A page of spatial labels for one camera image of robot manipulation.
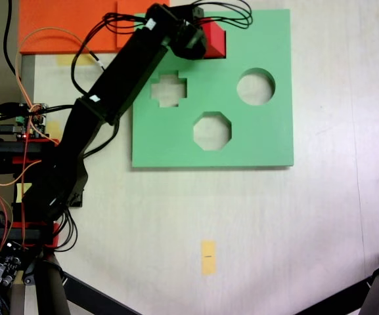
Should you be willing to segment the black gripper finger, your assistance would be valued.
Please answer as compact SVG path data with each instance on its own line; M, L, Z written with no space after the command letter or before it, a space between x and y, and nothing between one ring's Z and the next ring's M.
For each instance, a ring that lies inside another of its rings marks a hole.
M200 60L207 51L207 39L203 31L180 33L171 43L175 56L187 60Z

